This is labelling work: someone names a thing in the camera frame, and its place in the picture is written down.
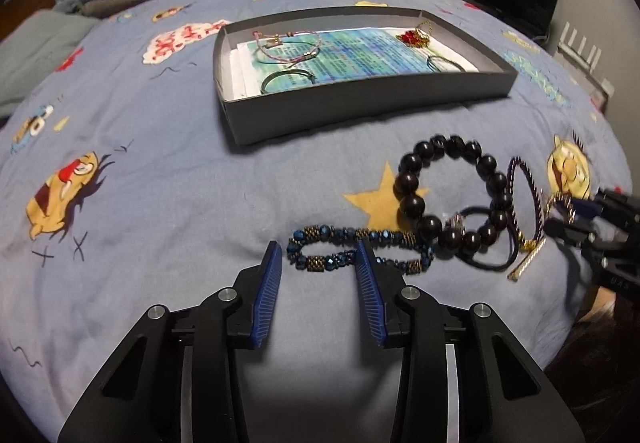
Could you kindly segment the gold ring bangle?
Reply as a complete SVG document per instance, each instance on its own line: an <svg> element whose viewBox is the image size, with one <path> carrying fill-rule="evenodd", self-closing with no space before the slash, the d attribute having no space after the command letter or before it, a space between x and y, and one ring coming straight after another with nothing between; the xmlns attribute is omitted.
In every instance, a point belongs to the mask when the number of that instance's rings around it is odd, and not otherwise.
<svg viewBox="0 0 640 443"><path fill-rule="evenodd" d="M571 195L562 192L550 195L544 204L544 217L550 218L553 211L559 212L568 224L575 223L576 212Z"/></svg>

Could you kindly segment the thin dark wire bangle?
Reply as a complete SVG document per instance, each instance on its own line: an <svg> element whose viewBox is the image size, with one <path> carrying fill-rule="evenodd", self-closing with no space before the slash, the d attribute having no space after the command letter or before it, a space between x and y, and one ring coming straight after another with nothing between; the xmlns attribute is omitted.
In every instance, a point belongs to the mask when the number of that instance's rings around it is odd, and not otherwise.
<svg viewBox="0 0 640 443"><path fill-rule="evenodd" d="M427 66L434 72L465 72L466 69L458 62L440 55L428 55Z"/></svg>

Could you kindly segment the silver metal bangle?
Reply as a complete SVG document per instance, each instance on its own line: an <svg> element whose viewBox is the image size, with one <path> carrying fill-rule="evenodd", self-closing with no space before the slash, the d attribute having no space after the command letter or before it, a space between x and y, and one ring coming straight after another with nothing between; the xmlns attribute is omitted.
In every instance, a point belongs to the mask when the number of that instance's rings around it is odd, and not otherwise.
<svg viewBox="0 0 640 443"><path fill-rule="evenodd" d="M281 88L289 90L298 85L298 80L303 80L307 84L315 85L317 77L314 73L306 69L285 69L269 73L260 84L260 94L272 94L279 92Z"/></svg>

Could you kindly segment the white wifi router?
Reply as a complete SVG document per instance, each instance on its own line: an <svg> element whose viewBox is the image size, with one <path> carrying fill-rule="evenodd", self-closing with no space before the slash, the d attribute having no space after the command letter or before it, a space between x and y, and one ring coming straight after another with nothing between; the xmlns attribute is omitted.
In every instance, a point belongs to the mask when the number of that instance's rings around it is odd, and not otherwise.
<svg viewBox="0 0 640 443"><path fill-rule="evenodd" d="M570 73L572 80L589 95L591 103L606 114L615 94L613 83L597 74L602 50L567 21L556 42L554 58Z"/></svg>

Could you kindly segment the blue cartoon print bedsheet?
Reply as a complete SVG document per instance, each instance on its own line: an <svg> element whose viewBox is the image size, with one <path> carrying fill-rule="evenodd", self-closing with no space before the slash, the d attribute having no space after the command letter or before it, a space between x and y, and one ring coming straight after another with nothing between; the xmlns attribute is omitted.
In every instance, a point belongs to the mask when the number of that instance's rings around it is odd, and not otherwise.
<svg viewBox="0 0 640 443"><path fill-rule="evenodd" d="M428 10L519 71L508 98L355 121L242 148L215 94L215 26L329 6ZM593 189L631 190L623 147L555 60L461 0L153 0L93 28L1 131L1 374L54 441L144 310L199 304L307 225L399 229L392 170L419 140L478 140L505 170L522 156L549 188L557 136L578 138ZM37 233L26 207L79 192ZM435 260L410 281L438 301L486 301L540 367L560 351L589 267L550 243L510 283ZM401 352L360 321L352 267L286 261L272 330L239 354L252 442L388 442Z"/></svg>

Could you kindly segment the grey cardboard box tray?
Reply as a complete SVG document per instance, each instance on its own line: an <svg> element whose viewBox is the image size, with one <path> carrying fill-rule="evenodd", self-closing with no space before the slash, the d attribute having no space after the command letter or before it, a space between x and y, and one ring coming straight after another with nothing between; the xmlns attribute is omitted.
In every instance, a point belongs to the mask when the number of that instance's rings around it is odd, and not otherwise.
<svg viewBox="0 0 640 443"><path fill-rule="evenodd" d="M416 28L431 23L431 35L469 59L478 71L401 74L395 77L317 84L310 88L232 97L232 47L254 31L326 31L362 27ZM475 103L509 95L516 71L469 33L426 10L399 7L325 7L267 15L225 26L213 52L216 93L235 143L250 145L278 136L352 119L428 106Z"/></svg>

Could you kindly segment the blue-green printed paper sheet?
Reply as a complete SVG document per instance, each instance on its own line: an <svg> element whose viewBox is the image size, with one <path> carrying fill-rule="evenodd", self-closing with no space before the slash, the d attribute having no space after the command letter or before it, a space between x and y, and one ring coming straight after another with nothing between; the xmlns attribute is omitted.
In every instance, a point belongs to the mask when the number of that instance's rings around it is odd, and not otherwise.
<svg viewBox="0 0 640 443"><path fill-rule="evenodd" d="M285 69L306 69L317 84L395 77L401 74L430 74L428 55L440 55L458 62L465 72L477 66L453 48L431 35L431 23L416 28L362 27L326 31L297 30L253 36L232 47L232 97L246 99L260 94L260 84L269 73ZM298 80L295 88L310 88Z"/></svg>

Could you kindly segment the grey-green pillow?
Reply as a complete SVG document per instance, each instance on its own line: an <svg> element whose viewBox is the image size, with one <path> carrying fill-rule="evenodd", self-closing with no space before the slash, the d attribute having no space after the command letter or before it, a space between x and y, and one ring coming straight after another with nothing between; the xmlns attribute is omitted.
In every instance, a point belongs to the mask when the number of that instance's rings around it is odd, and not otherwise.
<svg viewBox="0 0 640 443"><path fill-rule="evenodd" d="M99 23L96 18L38 10L7 36L1 42L1 116L11 116Z"/></svg>

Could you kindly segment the wooden headboard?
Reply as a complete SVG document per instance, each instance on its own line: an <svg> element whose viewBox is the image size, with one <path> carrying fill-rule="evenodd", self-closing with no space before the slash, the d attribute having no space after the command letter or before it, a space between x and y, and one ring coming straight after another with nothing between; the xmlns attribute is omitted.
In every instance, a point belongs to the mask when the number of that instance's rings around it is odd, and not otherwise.
<svg viewBox="0 0 640 443"><path fill-rule="evenodd" d="M0 40L4 40L38 10L50 10L54 6L55 0L9 0L5 2L0 12Z"/></svg>

